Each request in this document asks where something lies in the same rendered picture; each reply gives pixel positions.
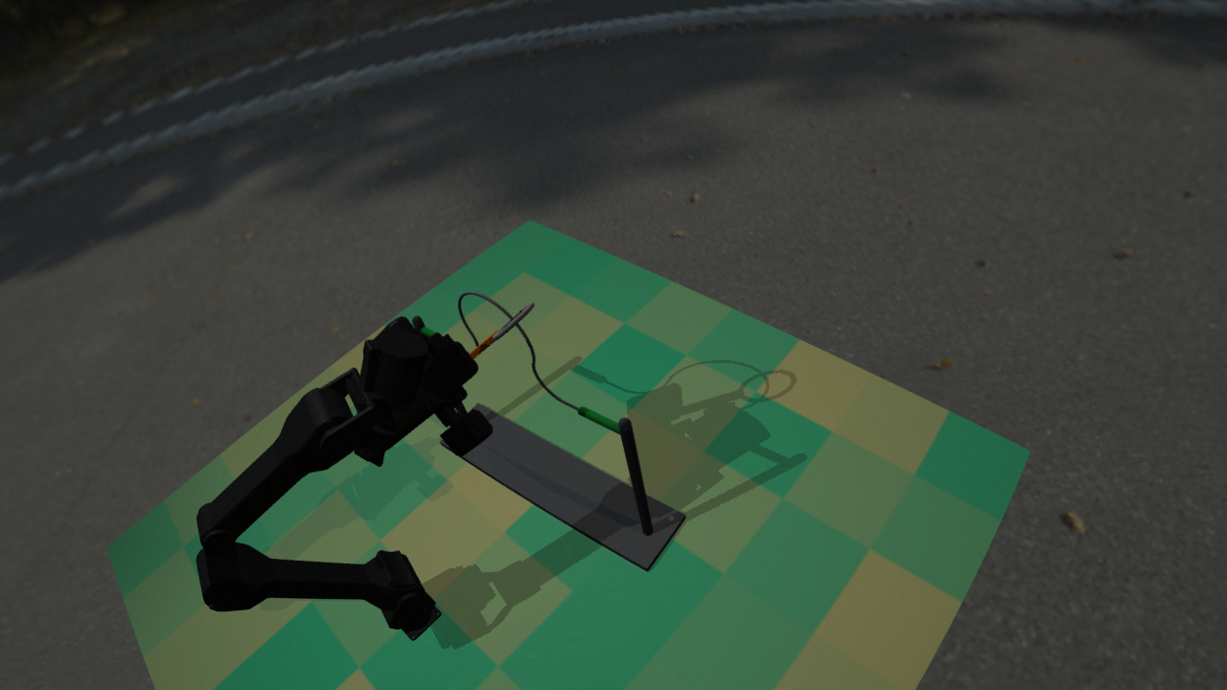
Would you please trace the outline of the orange-brown handle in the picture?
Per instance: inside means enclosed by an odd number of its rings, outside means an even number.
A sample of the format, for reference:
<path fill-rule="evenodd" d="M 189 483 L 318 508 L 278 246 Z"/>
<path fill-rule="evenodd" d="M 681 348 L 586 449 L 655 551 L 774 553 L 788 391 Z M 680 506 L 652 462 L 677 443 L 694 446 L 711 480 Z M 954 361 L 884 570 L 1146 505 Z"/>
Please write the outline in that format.
<path fill-rule="evenodd" d="M 503 334 L 507 334 L 507 331 L 510 331 L 510 329 L 513 327 L 517 327 L 517 324 L 519 323 L 519 320 L 521 320 L 525 316 L 528 316 L 528 311 L 534 309 L 534 307 L 535 307 L 535 303 L 530 302 L 526 306 L 524 306 L 524 309 L 517 311 L 517 314 L 513 316 L 517 319 L 514 319 L 514 320 L 510 320 L 510 319 L 507 320 L 507 323 L 504 323 L 503 327 L 499 327 L 498 331 L 492 333 L 492 335 L 490 335 L 488 339 L 485 339 L 483 343 L 479 344 L 479 346 L 476 349 L 474 349 L 471 354 L 469 354 L 470 357 L 472 357 L 472 359 L 479 357 L 479 354 L 482 354 L 482 351 L 485 351 L 485 349 L 487 349 L 490 345 L 494 344 L 494 341 L 497 341 L 497 339 L 499 339 L 501 336 L 503 336 Z"/>

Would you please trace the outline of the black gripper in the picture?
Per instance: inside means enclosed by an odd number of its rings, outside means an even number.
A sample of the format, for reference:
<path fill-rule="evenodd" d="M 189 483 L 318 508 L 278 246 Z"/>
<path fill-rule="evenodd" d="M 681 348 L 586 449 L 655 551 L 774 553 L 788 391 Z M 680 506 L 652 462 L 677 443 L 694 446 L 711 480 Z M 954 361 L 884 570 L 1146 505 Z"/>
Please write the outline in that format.
<path fill-rule="evenodd" d="M 418 335 L 418 331 L 415 331 L 415 327 L 411 327 L 407 317 L 398 317 L 387 324 L 384 331 L 380 331 L 380 334 L 385 331 L 409 331 Z M 445 403 L 444 406 L 436 406 L 434 409 L 428 398 L 429 393 L 427 388 L 418 384 L 418 394 L 413 399 L 418 406 L 417 426 L 420 426 L 420 424 L 425 424 L 425 420 L 432 416 L 432 414 L 434 414 L 436 417 L 439 417 L 442 424 L 449 427 L 440 435 L 440 438 L 445 441 L 449 449 L 454 451 L 456 457 L 463 457 L 467 454 L 469 451 L 476 449 L 479 443 L 483 442 L 490 435 L 494 433 L 494 427 L 477 410 L 470 410 L 464 417 L 456 415 L 456 411 L 454 410 L 456 403 L 461 403 L 466 399 L 466 390 L 464 387 L 456 389 L 456 397 Z"/>

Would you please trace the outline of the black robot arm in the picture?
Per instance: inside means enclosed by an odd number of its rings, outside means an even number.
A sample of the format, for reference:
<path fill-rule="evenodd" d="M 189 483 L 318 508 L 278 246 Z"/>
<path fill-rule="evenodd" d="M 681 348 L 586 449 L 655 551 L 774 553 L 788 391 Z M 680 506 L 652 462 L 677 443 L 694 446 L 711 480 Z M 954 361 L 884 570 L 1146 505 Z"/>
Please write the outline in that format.
<path fill-rule="evenodd" d="M 206 607 L 237 611 L 266 598 L 360 599 L 382 609 L 389 629 L 410 638 L 425 634 L 440 610 L 405 554 L 382 550 L 368 564 L 279 560 L 236 539 L 294 483 L 325 471 L 352 451 L 382 467 L 384 452 L 418 425 L 418 384 L 436 409 L 476 373 L 476 359 L 448 333 L 425 340 L 416 333 L 385 331 L 364 339 L 362 372 L 351 368 L 304 394 L 272 446 L 198 510 L 198 583 Z M 345 397 L 355 401 L 356 416 Z"/>

